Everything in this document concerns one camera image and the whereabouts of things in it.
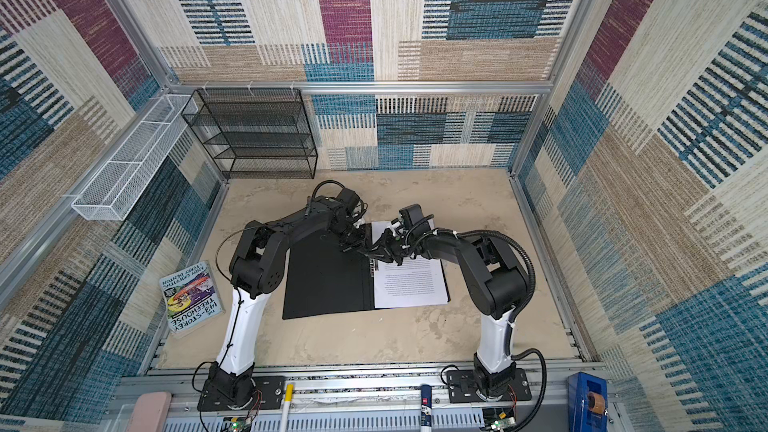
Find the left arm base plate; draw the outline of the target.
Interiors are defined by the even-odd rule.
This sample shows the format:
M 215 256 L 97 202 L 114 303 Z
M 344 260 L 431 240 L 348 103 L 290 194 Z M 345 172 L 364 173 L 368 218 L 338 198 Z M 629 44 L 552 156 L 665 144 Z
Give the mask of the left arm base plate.
M 200 412 L 255 412 L 278 410 L 281 407 L 286 378 L 256 376 L 242 381 L 234 392 L 223 392 L 210 380 L 203 386 L 197 410 Z

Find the printed paper sheet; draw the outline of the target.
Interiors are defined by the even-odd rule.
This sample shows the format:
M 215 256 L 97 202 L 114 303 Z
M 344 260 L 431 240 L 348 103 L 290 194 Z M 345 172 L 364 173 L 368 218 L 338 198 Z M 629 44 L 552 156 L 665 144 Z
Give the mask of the printed paper sheet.
M 446 305 L 450 302 L 438 259 L 405 258 L 401 265 L 371 261 L 375 309 Z

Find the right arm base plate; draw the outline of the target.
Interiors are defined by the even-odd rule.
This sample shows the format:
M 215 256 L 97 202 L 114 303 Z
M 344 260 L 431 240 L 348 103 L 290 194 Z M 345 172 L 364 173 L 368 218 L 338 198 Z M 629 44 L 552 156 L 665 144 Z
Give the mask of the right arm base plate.
M 445 383 L 449 401 L 455 403 L 471 402 L 513 402 L 530 401 L 532 392 L 530 381 L 526 372 L 518 368 L 514 377 L 501 388 L 500 392 L 493 394 L 484 394 L 474 380 L 474 374 L 470 370 L 459 370 L 450 368 L 442 373 L 442 381 Z

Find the orange folder black inside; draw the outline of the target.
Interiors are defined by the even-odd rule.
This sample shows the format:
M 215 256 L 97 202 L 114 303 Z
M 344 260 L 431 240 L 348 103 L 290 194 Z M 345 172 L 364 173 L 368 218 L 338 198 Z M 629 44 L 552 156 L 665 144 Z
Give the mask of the orange folder black inside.
M 337 238 L 316 232 L 289 251 L 284 320 L 377 310 L 372 259 L 344 252 Z

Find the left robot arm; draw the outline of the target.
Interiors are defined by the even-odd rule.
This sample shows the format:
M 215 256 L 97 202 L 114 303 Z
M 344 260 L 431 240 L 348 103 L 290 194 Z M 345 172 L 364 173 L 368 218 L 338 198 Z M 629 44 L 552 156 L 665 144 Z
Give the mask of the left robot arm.
M 267 223 L 251 221 L 242 230 L 229 264 L 233 310 L 222 348 L 200 390 L 198 411 L 240 411 L 257 404 L 257 336 L 271 293 L 285 275 L 290 248 L 317 232 L 329 232 L 351 250 L 364 245 L 359 222 L 367 204 L 340 182 L 331 183 L 340 187 L 336 196 L 322 196 L 316 187 L 303 209 Z

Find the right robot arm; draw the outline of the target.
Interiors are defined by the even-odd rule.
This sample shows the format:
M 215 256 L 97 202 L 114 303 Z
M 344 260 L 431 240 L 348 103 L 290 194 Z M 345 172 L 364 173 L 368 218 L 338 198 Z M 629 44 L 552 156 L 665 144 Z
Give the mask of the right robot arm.
M 469 297 L 481 313 L 480 342 L 473 356 L 473 391 L 485 401 L 515 396 L 513 385 L 522 382 L 517 362 L 529 356 L 538 359 L 541 385 L 532 410 L 506 431 L 528 426 L 545 398 L 548 370 L 544 354 L 531 347 L 513 352 L 517 316 L 533 298 L 536 273 L 524 248 L 509 236 L 494 230 L 456 232 L 435 228 L 413 238 L 385 230 L 377 240 L 366 238 L 358 252 L 383 263 L 401 266 L 405 259 L 423 257 L 459 266 Z

